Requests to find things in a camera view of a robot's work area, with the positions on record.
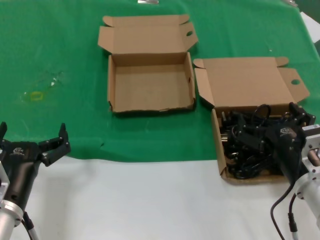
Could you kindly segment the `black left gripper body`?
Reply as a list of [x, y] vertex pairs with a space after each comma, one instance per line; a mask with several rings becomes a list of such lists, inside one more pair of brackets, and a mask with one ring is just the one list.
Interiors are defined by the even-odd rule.
[[29, 141], [2, 140], [0, 149], [0, 161], [9, 180], [4, 199], [25, 209], [39, 172], [42, 152], [37, 143]]

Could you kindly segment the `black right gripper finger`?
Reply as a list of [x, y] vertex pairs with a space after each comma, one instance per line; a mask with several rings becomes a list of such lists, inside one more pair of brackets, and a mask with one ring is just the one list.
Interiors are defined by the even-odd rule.
[[301, 106], [298, 106], [296, 103], [290, 102], [288, 105], [288, 109], [297, 126], [306, 127], [315, 124], [316, 116], [306, 112]]
[[265, 119], [260, 117], [236, 117], [236, 141], [252, 150], [264, 149]]

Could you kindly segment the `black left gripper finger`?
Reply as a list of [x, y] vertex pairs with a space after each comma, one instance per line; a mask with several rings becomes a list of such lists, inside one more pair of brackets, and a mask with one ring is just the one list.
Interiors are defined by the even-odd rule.
[[39, 142], [38, 147], [42, 153], [46, 153], [41, 157], [41, 161], [46, 167], [70, 153], [71, 145], [65, 123], [61, 124], [58, 137]]
[[6, 124], [6, 122], [3, 121], [0, 124], [0, 143], [3, 142], [4, 136], [5, 136], [6, 132], [7, 132], [7, 129], [8, 129], [7, 124]]

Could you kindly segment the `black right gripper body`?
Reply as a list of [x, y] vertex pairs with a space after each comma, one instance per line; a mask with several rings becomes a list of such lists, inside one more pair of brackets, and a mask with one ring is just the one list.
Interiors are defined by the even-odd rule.
[[274, 125], [265, 132], [265, 142], [274, 161], [291, 185], [302, 175], [302, 150], [306, 135], [300, 126]]

